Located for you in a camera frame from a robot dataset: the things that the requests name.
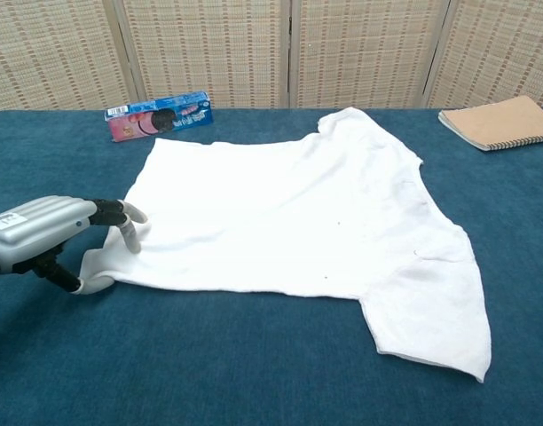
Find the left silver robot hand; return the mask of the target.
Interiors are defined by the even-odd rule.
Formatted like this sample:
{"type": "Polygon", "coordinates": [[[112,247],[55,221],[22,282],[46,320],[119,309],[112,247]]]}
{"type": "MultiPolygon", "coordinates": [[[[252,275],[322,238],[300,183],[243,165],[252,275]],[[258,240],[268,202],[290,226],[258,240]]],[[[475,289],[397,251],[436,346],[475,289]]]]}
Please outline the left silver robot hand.
{"type": "Polygon", "coordinates": [[[122,200],[50,195],[0,213],[0,275],[33,272],[66,292],[90,295],[114,284],[110,277],[80,278],[57,262],[66,241],[92,225],[118,228],[129,252],[141,245],[135,224],[147,216],[122,200]]]}

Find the white cloth garment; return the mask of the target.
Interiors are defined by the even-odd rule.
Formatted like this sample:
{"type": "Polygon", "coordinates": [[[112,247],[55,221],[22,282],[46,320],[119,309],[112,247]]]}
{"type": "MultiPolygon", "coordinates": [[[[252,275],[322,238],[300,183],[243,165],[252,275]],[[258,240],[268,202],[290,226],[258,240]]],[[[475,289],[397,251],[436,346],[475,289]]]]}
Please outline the white cloth garment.
{"type": "Polygon", "coordinates": [[[111,228],[84,279],[360,303],[380,354],[482,381],[492,338],[468,235],[436,205],[421,158],[349,107],[286,142],[159,138],[126,194],[141,250],[111,228]]]}

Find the blue cookie box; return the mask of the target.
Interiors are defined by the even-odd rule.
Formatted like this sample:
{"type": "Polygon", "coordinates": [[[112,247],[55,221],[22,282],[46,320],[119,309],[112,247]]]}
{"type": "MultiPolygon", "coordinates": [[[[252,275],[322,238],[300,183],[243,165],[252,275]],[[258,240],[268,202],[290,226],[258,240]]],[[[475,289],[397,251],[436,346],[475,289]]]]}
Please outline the blue cookie box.
{"type": "Polygon", "coordinates": [[[110,107],[105,110],[104,119],[114,142],[213,122],[211,99],[205,91],[110,107]]]}

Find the blue table cloth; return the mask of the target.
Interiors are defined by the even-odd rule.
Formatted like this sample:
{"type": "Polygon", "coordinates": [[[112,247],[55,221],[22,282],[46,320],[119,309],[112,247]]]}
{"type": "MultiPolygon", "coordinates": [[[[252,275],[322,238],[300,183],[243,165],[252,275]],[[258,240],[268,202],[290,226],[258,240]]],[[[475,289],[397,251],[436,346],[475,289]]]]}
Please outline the blue table cloth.
{"type": "Polygon", "coordinates": [[[543,426],[543,144],[483,153],[432,109],[371,117],[479,263],[484,383],[379,354],[360,305],[0,276],[0,426],[543,426]]]}

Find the bamboo folding screen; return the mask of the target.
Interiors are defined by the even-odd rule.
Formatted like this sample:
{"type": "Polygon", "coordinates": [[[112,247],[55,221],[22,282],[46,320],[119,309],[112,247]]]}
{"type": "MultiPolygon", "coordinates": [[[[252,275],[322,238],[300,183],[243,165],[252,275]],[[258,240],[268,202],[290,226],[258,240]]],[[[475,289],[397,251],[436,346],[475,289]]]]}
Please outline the bamboo folding screen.
{"type": "Polygon", "coordinates": [[[543,106],[543,0],[0,0],[0,111],[543,106]]]}

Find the brown spiral notebook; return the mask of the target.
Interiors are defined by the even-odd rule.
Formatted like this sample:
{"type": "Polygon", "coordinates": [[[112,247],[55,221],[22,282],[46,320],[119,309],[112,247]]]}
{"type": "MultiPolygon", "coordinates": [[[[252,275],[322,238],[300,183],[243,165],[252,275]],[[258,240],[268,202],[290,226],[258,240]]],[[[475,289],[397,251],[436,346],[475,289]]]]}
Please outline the brown spiral notebook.
{"type": "Polygon", "coordinates": [[[543,143],[543,109],[525,95],[487,105],[442,110],[438,120],[485,152],[543,143]]]}

